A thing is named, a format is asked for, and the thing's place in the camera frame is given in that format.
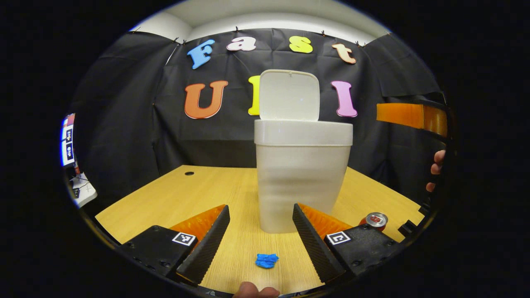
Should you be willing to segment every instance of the orange object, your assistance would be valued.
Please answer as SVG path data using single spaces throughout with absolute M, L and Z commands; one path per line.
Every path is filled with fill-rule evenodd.
M 186 100 L 184 101 L 184 113 L 192 119 L 205 119 L 217 114 L 223 102 L 223 89 L 228 81 L 215 81 L 210 83 L 213 89 L 210 105 L 207 108 L 199 106 L 200 91 L 205 88 L 204 84 L 192 84 L 187 86 Z
M 226 204 L 223 204 L 208 211 L 204 211 L 203 213 L 197 214 L 194 217 L 190 217 L 187 220 L 172 226 L 170 229 L 196 236 L 197 244 L 199 244 L 217 220 L 219 213 L 221 213 L 225 206 Z
M 447 136 L 447 115 L 445 111 L 423 104 L 378 103 L 377 120 L 425 129 Z
M 324 240 L 324 237 L 326 237 L 327 234 L 333 234 L 352 228 L 351 225 L 343 223 L 322 211 L 318 211 L 317 209 L 313 209 L 301 203 L 298 203 L 298 205 L 322 240 Z

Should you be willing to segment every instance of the pink letter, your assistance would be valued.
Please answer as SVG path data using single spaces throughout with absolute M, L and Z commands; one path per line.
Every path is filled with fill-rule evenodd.
M 337 109 L 337 115 L 342 117 L 357 116 L 357 111 L 351 103 L 351 84 L 343 81 L 333 81 L 331 82 L 331 85 L 335 87 L 337 90 L 337 96 L 339 97 L 339 109 Z

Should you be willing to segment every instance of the peach letter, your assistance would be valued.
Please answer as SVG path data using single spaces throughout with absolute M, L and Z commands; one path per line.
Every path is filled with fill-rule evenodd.
M 348 49 L 345 45 L 341 43 L 336 43 L 335 45 L 332 45 L 334 49 L 337 49 L 337 52 L 339 52 L 339 57 L 344 60 L 344 62 L 348 62 L 351 64 L 355 64 L 357 62 L 355 58 L 350 57 L 348 53 L 351 53 L 351 49 Z

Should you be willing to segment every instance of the wooden table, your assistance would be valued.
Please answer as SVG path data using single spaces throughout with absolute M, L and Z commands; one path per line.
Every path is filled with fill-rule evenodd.
M 184 173 L 194 172 L 187 176 Z M 120 243 L 152 225 L 172 227 L 198 213 L 227 204 L 230 224 L 201 286 L 235 293 L 242 281 L 282 294 L 323 285 L 298 233 L 268 234 L 259 228 L 257 170 L 183 165 L 114 203 L 96 219 Z M 332 216 L 352 226 L 370 212 L 388 216 L 384 233 L 396 241 L 407 220 L 419 224 L 419 205 L 348 168 Z M 257 253 L 276 253 L 274 268 L 254 262 Z

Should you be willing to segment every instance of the white trash can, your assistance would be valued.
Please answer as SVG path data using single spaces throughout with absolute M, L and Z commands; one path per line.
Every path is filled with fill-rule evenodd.
M 296 232 L 295 203 L 331 213 L 344 180 L 352 124 L 318 121 L 320 88 L 309 73 L 270 69 L 260 76 L 254 122 L 261 229 Z

